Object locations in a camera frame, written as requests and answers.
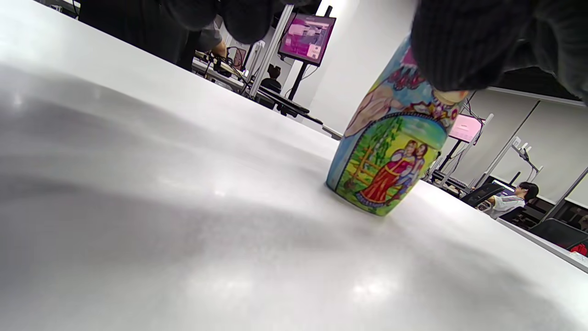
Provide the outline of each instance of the woman with dark hair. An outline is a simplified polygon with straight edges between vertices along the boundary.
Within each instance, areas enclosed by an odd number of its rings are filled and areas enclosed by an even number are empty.
[[[533,183],[524,181],[514,190],[513,196],[489,197],[486,201],[490,204],[490,207],[484,210],[484,212],[493,219],[497,219],[517,207],[524,207],[529,200],[536,198],[537,194],[539,194],[539,187]]]

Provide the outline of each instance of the seated person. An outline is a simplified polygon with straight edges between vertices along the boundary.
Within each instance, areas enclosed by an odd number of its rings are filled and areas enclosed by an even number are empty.
[[[268,74],[269,78],[265,78],[261,81],[261,86],[274,91],[275,93],[280,93],[282,91],[282,84],[278,81],[278,77],[280,77],[281,72],[280,67],[276,67],[272,64],[269,65]]]
[[[497,219],[517,207],[524,207],[529,200],[536,198],[538,193],[537,185],[524,181],[517,186],[513,196],[491,196],[477,208],[491,218]]]

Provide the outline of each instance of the laboratory room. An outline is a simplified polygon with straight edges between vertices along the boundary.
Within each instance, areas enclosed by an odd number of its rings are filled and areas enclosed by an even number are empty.
[[[588,330],[583,1],[0,2],[0,330]]]

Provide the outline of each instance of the computer screen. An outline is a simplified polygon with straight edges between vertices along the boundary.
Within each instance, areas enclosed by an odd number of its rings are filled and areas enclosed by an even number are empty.
[[[480,122],[472,116],[459,114],[449,136],[469,143],[482,128]]]
[[[320,66],[334,25],[334,17],[290,14],[278,54]]]
[[[505,188],[505,190],[502,191],[502,192],[500,192],[498,194],[498,196],[506,197],[506,196],[513,196],[515,194],[515,190],[511,186],[508,186],[508,185],[506,185],[505,183],[503,183],[503,182],[501,182],[499,180],[493,180],[492,181],[492,184],[498,184],[498,185],[500,185],[500,186],[502,186],[502,187]]]

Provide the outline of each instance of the white table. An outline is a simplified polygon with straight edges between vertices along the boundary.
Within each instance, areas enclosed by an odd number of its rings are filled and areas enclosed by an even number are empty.
[[[564,261],[567,261],[571,265],[576,266],[578,269],[584,271],[585,273],[588,273],[588,261],[585,258],[583,258],[582,256],[578,256],[578,255],[576,255],[576,254],[574,254],[574,253],[572,253],[562,247],[559,247],[558,245],[550,243],[549,241],[547,241],[541,237],[537,237],[534,234],[532,234],[531,232],[523,230],[520,227],[518,227],[514,224],[511,224],[505,220],[497,219],[497,221],[500,222],[501,224],[503,224],[504,226],[510,228],[511,230],[519,233],[521,236],[523,236],[523,237],[529,239],[530,241],[536,243],[537,245],[543,247],[544,249],[552,252],[556,256],[559,256]]]
[[[1,1],[0,330],[588,329],[583,272],[450,195],[363,213],[331,138]]]

